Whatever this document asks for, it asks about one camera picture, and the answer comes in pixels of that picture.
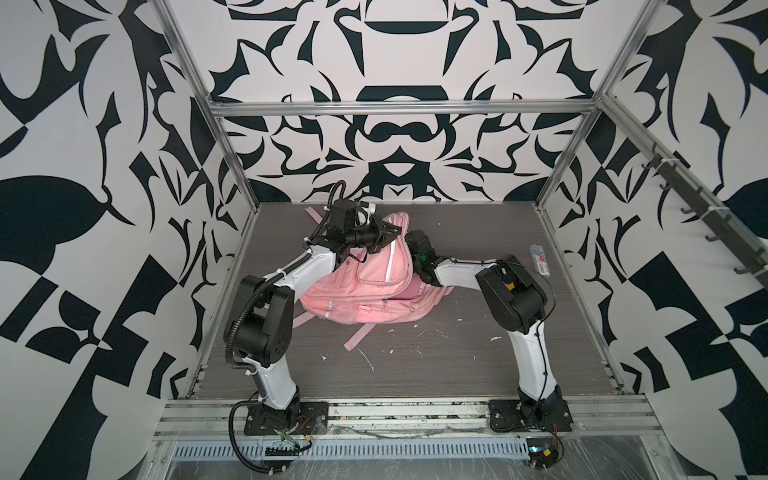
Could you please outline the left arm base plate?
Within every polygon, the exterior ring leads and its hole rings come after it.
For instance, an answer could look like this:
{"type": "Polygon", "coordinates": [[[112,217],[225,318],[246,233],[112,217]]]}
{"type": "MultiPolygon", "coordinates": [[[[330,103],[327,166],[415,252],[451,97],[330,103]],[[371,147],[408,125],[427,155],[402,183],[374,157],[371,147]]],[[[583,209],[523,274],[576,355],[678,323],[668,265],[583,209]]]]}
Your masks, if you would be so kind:
{"type": "Polygon", "coordinates": [[[244,434],[266,436],[287,430],[289,433],[308,435],[326,427],[328,416],[328,402],[293,401],[286,410],[262,404],[249,406],[244,434]]]}

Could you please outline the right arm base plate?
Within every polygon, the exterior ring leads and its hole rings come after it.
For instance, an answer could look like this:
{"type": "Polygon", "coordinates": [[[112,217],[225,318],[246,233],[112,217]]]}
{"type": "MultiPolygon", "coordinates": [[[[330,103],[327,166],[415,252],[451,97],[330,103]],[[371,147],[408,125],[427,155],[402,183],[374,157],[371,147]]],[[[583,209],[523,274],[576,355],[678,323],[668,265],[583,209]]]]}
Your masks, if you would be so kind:
{"type": "Polygon", "coordinates": [[[568,403],[556,395],[542,401],[495,399],[488,402],[489,427],[497,433],[522,431],[570,432],[568,403]]]}

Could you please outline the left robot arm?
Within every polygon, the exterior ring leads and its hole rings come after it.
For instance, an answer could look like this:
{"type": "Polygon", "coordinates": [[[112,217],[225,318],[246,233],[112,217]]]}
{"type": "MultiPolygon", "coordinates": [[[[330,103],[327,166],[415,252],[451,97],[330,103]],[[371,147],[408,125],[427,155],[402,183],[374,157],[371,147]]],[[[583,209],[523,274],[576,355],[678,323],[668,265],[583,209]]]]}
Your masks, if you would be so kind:
{"type": "Polygon", "coordinates": [[[383,219],[367,202],[337,200],[311,235],[303,240],[303,253],[265,277],[241,280],[223,334],[225,362],[252,377],[265,406],[284,413],[300,402],[286,353],[293,331],[296,301],[321,278],[352,257],[354,249],[365,259],[392,249],[402,228],[383,219]]]}

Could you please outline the pink student backpack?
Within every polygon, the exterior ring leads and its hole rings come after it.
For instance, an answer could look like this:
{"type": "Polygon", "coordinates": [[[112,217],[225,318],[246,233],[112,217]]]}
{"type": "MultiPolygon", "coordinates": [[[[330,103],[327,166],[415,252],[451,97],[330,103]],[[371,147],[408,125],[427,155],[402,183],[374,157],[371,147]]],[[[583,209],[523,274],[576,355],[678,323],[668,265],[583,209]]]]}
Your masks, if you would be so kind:
{"type": "Polygon", "coordinates": [[[333,273],[323,277],[300,297],[304,312],[293,320],[295,328],[315,318],[359,329],[344,344],[351,351],[377,325],[416,322],[448,296],[450,287],[436,287],[415,273],[405,241],[410,216],[395,212],[385,220],[402,229],[382,251],[363,258],[354,249],[333,273]]]}

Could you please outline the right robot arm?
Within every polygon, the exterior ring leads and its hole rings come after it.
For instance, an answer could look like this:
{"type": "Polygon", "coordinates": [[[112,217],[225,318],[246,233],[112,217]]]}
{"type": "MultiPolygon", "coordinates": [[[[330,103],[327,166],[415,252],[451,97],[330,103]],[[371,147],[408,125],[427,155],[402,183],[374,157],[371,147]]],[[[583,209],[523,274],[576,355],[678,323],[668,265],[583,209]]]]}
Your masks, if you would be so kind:
{"type": "Polygon", "coordinates": [[[542,419],[561,399],[546,348],[548,297],[534,272],[508,255],[495,260],[461,260],[438,255],[421,230],[405,236],[415,273],[436,287],[477,290],[496,323],[508,332],[518,366],[518,395],[529,415],[542,419]]]}

